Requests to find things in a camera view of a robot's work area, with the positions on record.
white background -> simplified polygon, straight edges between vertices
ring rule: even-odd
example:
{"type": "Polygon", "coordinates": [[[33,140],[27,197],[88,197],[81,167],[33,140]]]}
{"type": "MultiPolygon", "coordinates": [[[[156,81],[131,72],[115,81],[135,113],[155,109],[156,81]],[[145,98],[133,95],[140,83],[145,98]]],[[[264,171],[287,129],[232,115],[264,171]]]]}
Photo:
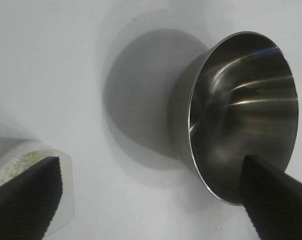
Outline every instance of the white background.
{"type": "Polygon", "coordinates": [[[165,127],[179,73],[239,31],[291,65],[302,181],[302,0],[0,0],[0,146],[38,139],[73,159],[76,213],[46,240],[258,239],[173,158],[165,127]]]}

metal bowl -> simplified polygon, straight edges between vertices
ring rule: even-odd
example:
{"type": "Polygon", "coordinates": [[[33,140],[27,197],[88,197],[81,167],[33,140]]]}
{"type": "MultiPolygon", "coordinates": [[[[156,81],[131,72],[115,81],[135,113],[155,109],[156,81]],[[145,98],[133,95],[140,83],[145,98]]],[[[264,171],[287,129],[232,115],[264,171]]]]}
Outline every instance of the metal bowl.
{"type": "Polygon", "coordinates": [[[298,96],[283,53],[256,32],[225,38],[183,72],[168,121],[179,157],[194,162],[214,196],[241,205],[244,156],[285,171],[294,149],[298,96]]]}

